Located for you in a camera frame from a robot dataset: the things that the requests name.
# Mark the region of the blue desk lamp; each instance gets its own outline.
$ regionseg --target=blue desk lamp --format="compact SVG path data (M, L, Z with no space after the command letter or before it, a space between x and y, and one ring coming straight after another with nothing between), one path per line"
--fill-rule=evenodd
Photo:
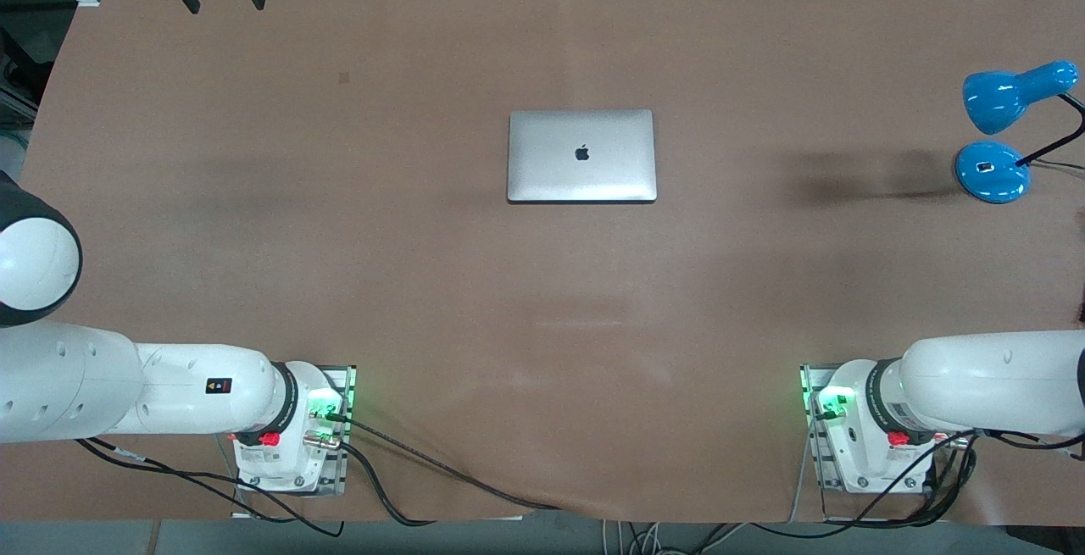
M1065 60L1041 65L1023 74L981 72L965 79L965 111L978 130L1000 133L1025 114L1030 104L1059 96L1082 116L1074 133L1051 142L1027 157L1004 142L980 141L957 153L954 172L969 195L988 204L1008 204L1029 191L1029 164L1085 134L1085 106L1070 95L1077 83L1077 66Z

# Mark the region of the lamp arm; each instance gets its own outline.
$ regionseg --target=lamp arm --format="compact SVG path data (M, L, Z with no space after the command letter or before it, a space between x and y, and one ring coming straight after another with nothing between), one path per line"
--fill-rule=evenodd
M1032 162L1045 156L1045 154L1051 153L1051 151L1057 149L1062 149L1063 145L1068 145L1068 143L1073 142L1077 138L1082 138L1082 134L1085 134L1085 104L1082 104L1081 101L1075 99L1074 95L1070 94L1059 94L1059 99L1069 103L1070 106L1074 107L1074 111L1077 111L1078 115L1082 115L1082 122L1077 126L1077 130L1075 130L1072 134L1065 135L1065 138L1057 139L1057 141L1049 143L1049 145L1044 146L1044 149L1038 150L1035 153L1029 154L1027 157L1022 157L1019 162L1017 162L1018 168L1023 165L1032 164Z

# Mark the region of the white circular cap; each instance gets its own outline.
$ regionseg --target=white circular cap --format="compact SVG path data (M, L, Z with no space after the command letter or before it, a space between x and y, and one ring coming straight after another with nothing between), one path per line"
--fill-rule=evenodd
M0 304L20 311L61 300L79 272L79 247L61 223L24 219L0 231Z

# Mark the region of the silver laptop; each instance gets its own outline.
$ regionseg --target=silver laptop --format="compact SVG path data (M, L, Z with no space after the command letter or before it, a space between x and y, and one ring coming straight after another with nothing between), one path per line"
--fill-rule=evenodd
M651 111L516 111L509 201L654 201Z

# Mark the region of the table surface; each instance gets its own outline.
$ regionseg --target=table surface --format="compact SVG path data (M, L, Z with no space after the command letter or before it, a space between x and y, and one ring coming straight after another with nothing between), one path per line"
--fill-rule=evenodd
M360 420L513 493L782 520L801 363L1074 327L1081 179L1038 169L992 207L949 162L981 138L966 74L1085 62L1085 0L104 2L73 22L23 177L86 250L55 319L355 364ZM510 112L580 107L652 108L655 204L507 203ZM1051 100L1005 139L1075 124ZM123 442L224 467L210 437ZM521 512L361 444L410 516ZM978 449L955 518L1085 524L1081 466ZM0 456L9 519L229 507L74 443ZM357 468L304 509L383 517Z

